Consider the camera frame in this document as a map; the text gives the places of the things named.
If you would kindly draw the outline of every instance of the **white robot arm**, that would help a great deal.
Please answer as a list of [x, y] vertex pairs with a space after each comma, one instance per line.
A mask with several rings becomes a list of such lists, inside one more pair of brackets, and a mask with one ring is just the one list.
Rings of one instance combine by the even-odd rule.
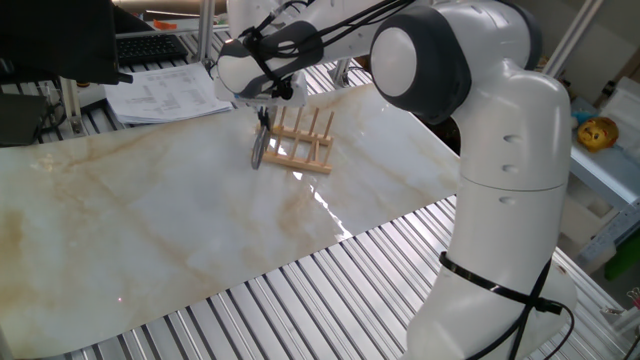
[[389, 103], [460, 128], [453, 237], [403, 359], [520, 359], [566, 324], [576, 290], [550, 259], [569, 173], [569, 98], [529, 71], [541, 44], [528, 13], [494, 0], [316, 0], [280, 30], [243, 36], [218, 60], [219, 86], [236, 99], [295, 99], [305, 90], [290, 86], [297, 70], [370, 53]]

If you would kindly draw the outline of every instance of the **marble surface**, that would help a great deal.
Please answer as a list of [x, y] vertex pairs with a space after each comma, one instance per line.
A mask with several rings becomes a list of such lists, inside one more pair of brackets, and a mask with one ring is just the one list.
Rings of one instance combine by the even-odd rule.
[[107, 339], [455, 192], [456, 155], [372, 85], [310, 97], [301, 129], [314, 107], [318, 129], [336, 111], [330, 175], [252, 170], [251, 109], [0, 149], [14, 355]]

